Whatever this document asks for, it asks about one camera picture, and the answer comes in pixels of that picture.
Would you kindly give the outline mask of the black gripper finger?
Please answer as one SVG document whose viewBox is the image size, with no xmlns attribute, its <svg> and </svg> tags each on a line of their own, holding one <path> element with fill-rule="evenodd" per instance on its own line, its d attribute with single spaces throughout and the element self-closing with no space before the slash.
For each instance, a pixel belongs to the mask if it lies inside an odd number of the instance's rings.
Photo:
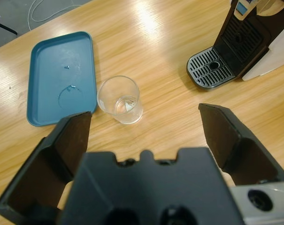
<svg viewBox="0 0 284 225">
<path fill-rule="evenodd" d="M 230 109 L 200 103 L 199 111 L 206 142 L 235 185 L 284 181 L 284 169 Z"/>
<path fill-rule="evenodd" d="M 87 150 L 92 114 L 62 118 L 41 139 L 0 196 L 0 215 L 13 224 L 56 224 L 65 186 Z"/>
</svg>

